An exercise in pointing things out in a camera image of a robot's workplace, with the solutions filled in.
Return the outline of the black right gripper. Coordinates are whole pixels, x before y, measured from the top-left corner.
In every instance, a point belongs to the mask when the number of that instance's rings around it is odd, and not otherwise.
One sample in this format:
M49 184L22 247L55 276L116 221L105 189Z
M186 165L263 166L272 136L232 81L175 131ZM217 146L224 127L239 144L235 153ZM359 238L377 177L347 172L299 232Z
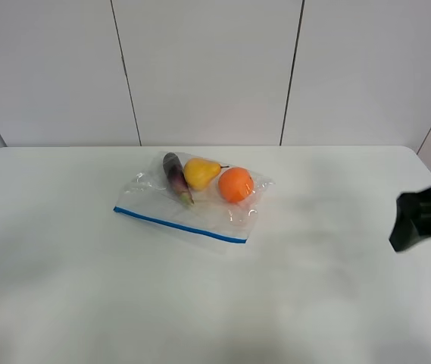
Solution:
M402 193L396 200L397 216L389 237L397 253L431 239L431 187Z

